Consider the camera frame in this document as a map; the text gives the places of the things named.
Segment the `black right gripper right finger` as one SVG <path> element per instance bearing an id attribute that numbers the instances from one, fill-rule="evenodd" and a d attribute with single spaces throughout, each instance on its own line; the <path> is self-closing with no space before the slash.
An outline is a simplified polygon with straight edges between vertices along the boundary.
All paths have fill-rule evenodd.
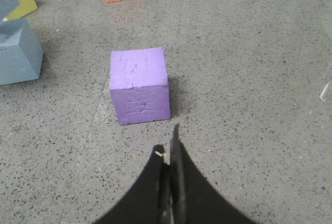
<path id="1" fill-rule="evenodd" d="M 175 223 L 254 223 L 228 203 L 200 173 L 174 127 L 170 142 L 172 206 Z"/>

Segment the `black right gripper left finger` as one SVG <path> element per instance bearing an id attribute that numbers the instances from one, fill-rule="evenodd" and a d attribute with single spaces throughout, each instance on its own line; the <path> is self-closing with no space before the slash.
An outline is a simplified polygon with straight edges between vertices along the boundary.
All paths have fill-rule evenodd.
<path id="1" fill-rule="evenodd" d="M 164 147 L 156 145 L 138 179 L 96 223 L 159 223 L 160 175 Z"/>

